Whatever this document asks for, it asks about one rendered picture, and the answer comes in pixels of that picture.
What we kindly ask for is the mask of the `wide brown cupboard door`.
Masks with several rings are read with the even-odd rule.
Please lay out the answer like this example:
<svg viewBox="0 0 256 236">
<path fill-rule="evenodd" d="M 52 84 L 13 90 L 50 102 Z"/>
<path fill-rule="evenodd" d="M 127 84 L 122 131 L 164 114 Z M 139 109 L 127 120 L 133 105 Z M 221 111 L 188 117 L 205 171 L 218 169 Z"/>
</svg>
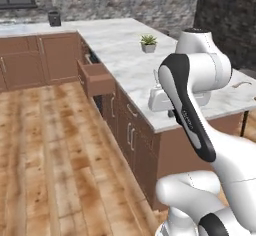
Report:
<svg viewBox="0 0 256 236">
<path fill-rule="evenodd" d="M 1 55 L 4 58 L 7 72 L 4 73 L 2 64 L 0 66 L 9 90 L 38 87 L 45 84 L 39 55 L 30 53 L 19 53 Z"/>
</svg>

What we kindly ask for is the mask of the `wooden utensil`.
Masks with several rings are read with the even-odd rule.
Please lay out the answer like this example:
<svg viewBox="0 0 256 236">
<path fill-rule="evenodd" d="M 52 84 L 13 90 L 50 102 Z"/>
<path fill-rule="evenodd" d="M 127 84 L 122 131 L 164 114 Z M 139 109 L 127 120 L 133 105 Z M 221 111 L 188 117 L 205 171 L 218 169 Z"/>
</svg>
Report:
<svg viewBox="0 0 256 236">
<path fill-rule="evenodd" d="M 238 83 L 236 83 L 236 84 L 232 85 L 232 88 L 238 88 L 238 87 L 240 87 L 240 86 L 241 86 L 241 85 L 243 85 L 243 84 L 249 84 L 249 85 L 252 85 L 252 83 L 251 83 L 251 82 L 248 82 L 248 81 L 242 81 L 242 82 L 238 82 Z"/>
</svg>

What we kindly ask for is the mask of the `open brown drawer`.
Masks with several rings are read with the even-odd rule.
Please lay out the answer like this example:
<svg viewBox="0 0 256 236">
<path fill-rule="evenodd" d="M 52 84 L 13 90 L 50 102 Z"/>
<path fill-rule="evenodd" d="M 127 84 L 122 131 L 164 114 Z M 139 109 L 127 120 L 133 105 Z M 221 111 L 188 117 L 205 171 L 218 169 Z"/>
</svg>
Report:
<svg viewBox="0 0 256 236">
<path fill-rule="evenodd" d="M 102 63 L 85 65 L 77 61 L 77 70 L 87 97 L 110 94 L 115 90 L 115 81 Z"/>
</svg>

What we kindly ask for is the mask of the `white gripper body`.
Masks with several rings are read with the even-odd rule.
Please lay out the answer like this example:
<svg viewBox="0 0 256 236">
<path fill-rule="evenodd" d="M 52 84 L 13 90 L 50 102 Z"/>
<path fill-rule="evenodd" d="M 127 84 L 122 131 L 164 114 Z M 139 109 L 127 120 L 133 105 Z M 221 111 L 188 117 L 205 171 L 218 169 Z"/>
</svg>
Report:
<svg viewBox="0 0 256 236">
<path fill-rule="evenodd" d="M 156 85 L 150 90 L 148 107 L 153 112 L 162 112 L 173 109 L 173 105 L 160 85 Z"/>
</svg>

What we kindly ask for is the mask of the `brown island cupboard door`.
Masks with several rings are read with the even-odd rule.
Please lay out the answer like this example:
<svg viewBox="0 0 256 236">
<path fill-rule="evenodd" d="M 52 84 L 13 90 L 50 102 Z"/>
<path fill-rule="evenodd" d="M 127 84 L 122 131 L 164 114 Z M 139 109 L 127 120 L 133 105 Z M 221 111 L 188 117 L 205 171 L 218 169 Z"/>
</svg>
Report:
<svg viewBox="0 0 256 236">
<path fill-rule="evenodd" d="M 115 113 L 115 118 L 112 118 L 111 116 L 111 97 L 112 95 L 115 95 L 115 93 L 107 94 L 103 96 L 102 99 L 102 106 L 103 106 L 103 118 L 106 121 L 109 129 L 111 130 L 112 134 L 114 137 L 117 137 L 117 115 L 115 113 L 115 106 L 116 106 L 116 101 L 114 100 L 114 113 Z"/>
<path fill-rule="evenodd" d="M 131 122 L 130 141 L 132 128 L 136 130 L 134 133 L 134 151 L 131 150 L 131 144 L 127 144 L 126 131 L 128 122 Z M 125 112 L 120 112 L 118 115 L 117 133 L 119 147 L 146 199 L 150 206 L 153 207 L 157 170 L 157 158 L 153 153 L 154 133 L 144 119 L 132 118 Z"/>
</svg>

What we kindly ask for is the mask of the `brown drawer front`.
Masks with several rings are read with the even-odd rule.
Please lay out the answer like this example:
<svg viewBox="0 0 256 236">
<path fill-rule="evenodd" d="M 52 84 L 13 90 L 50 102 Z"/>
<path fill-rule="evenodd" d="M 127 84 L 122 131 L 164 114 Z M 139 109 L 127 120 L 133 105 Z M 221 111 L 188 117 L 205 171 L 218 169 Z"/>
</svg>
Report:
<svg viewBox="0 0 256 236">
<path fill-rule="evenodd" d="M 30 53 L 39 55 L 35 36 L 0 38 L 0 55 Z"/>
</svg>

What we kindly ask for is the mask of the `black toaster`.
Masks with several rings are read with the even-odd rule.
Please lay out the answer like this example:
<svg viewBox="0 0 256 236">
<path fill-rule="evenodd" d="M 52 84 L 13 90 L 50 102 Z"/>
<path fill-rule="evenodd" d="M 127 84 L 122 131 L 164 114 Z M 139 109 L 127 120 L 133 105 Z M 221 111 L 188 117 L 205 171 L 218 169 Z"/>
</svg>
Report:
<svg viewBox="0 0 256 236">
<path fill-rule="evenodd" d="M 49 11 L 48 12 L 48 21 L 52 27 L 61 25 L 61 18 L 58 11 Z"/>
</svg>

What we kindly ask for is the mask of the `green plant in white pot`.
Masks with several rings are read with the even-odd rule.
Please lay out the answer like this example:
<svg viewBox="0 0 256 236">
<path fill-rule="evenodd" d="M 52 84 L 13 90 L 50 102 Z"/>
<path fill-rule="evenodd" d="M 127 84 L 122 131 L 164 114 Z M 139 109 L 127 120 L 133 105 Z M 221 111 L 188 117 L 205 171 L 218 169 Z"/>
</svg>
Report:
<svg viewBox="0 0 256 236">
<path fill-rule="evenodd" d="M 151 34 L 145 34 L 141 36 L 140 44 L 143 52 L 153 53 L 156 49 L 157 39 Z"/>
</svg>

